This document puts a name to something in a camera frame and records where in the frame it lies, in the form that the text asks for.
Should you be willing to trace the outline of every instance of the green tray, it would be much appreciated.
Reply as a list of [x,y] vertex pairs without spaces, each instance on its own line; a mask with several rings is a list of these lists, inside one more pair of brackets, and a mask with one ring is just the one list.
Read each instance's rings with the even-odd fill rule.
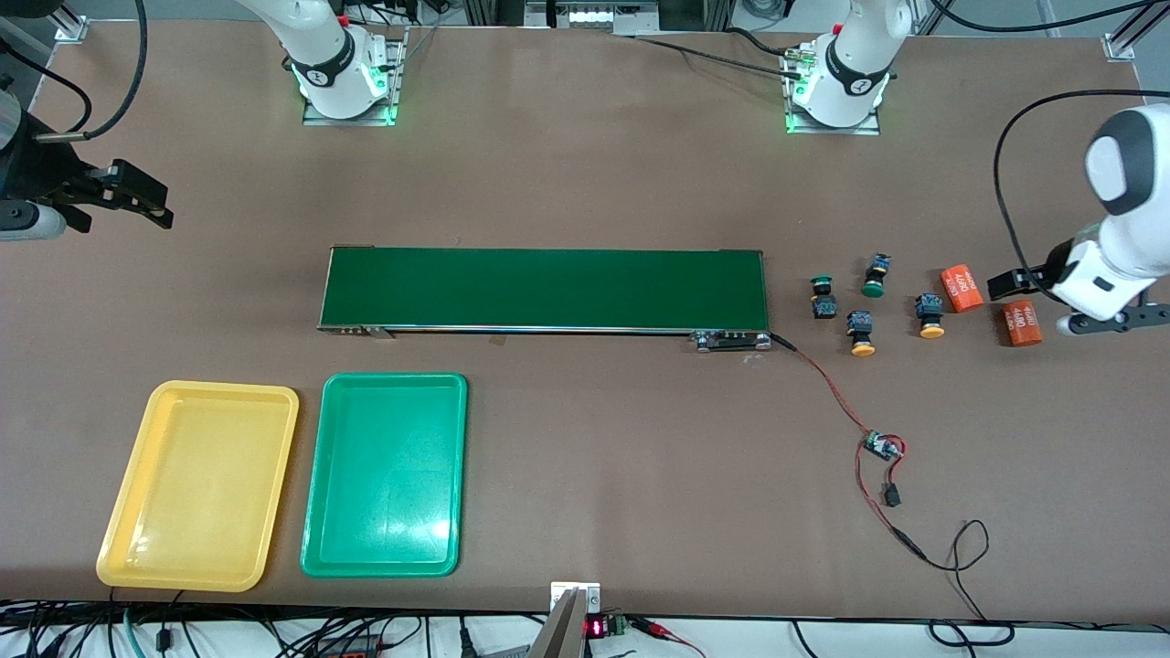
[[343,372],[325,383],[301,569],[446,576],[459,561],[467,381]]

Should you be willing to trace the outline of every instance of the brown table surface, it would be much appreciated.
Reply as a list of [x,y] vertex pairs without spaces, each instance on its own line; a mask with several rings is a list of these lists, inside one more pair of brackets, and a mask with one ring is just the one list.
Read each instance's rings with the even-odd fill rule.
[[[739,37],[676,37],[760,64]],[[771,36],[780,44],[785,35]],[[104,598],[94,574],[151,390],[283,384],[302,411],[260,584],[191,599],[539,610],[555,580],[658,614],[968,616],[892,539],[853,479],[859,434],[794,355],[700,356],[676,338],[315,331],[335,242],[763,249],[773,328],[867,423],[910,441],[890,512],[936,561],[991,530],[964,583],[989,616],[1170,615],[1170,368],[1164,330],[1003,347],[997,310],[916,335],[913,297],[968,262],[1014,266],[990,163],[1041,95],[1133,87],[1092,40],[911,39],[880,138],[790,136],[775,78],[586,30],[442,29],[410,66],[400,125],[307,129],[261,23],[157,22],[137,102],[77,146],[171,187],[174,229],[95,212],[88,237],[0,254],[0,596]],[[54,68],[121,100],[132,23],[99,23]],[[1089,137],[1128,98],[1024,121],[1005,185],[1034,261],[1102,210]],[[48,84],[50,125],[76,102]],[[889,293],[862,299],[874,251]],[[808,277],[874,311],[876,356],[814,321]],[[446,578],[311,580],[298,554],[321,390],[340,371],[450,370],[470,383],[463,537]],[[879,460],[866,458],[872,487]],[[970,556],[977,542],[964,546]],[[119,591],[164,598],[171,592]]]

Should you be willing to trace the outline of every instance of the orange battery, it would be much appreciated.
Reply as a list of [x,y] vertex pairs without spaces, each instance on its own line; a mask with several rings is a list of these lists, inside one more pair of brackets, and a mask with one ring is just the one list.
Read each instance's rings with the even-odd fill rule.
[[977,306],[983,306],[983,294],[979,293],[979,288],[975,285],[975,276],[971,276],[969,267],[956,265],[955,267],[944,269],[942,277],[943,286],[947,287],[947,296],[950,297],[951,306],[955,307],[955,313],[963,313]]
[[1012,345],[1026,348],[1044,340],[1040,335],[1040,322],[1035,318],[1035,307],[1028,300],[1018,300],[1004,304],[1004,320],[1007,321],[1007,334]]

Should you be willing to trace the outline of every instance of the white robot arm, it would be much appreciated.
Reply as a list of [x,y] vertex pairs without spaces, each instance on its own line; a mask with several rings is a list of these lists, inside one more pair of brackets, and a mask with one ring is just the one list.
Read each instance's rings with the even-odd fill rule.
[[390,92],[378,70],[386,62],[386,39],[356,25],[342,27],[328,0],[236,1],[273,28],[301,92],[322,115],[352,118]]
[[849,0],[840,30],[810,46],[814,62],[792,102],[833,128],[858,125],[869,116],[889,82],[889,68],[910,34],[907,0]]
[[[1147,288],[1170,275],[1170,105],[1122,110],[1089,144],[1085,171],[1106,218],[1058,245],[1032,279],[1079,311],[1064,334],[1170,324]],[[1035,292],[1023,269],[987,282],[991,297]],[[1137,297],[1138,307],[1127,310]]]

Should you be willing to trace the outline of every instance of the connector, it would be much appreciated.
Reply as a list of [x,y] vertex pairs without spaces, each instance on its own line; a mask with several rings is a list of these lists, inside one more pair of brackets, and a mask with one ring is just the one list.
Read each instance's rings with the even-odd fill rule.
[[894,482],[887,482],[882,486],[881,496],[885,499],[887,507],[902,505],[902,495],[897,493],[897,485]]
[[863,445],[866,450],[882,458],[883,461],[889,461],[895,457],[902,457],[902,451],[897,447],[897,445],[887,439],[885,434],[880,434],[876,431],[870,431],[866,436]]
[[784,59],[790,62],[804,62],[811,64],[817,61],[817,53],[814,50],[804,50],[800,48],[787,48],[784,50]]
[[380,650],[378,636],[333,637],[317,640],[321,658],[377,658]]
[[161,653],[174,646],[173,642],[174,639],[171,637],[171,629],[159,629],[159,631],[154,633],[154,651]]
[[480,653],[475,651],[475,643],[472,642],[472,633],[468,632],[467,626],[459,629],[459,645],[462,649],[459,658],[480,658]]

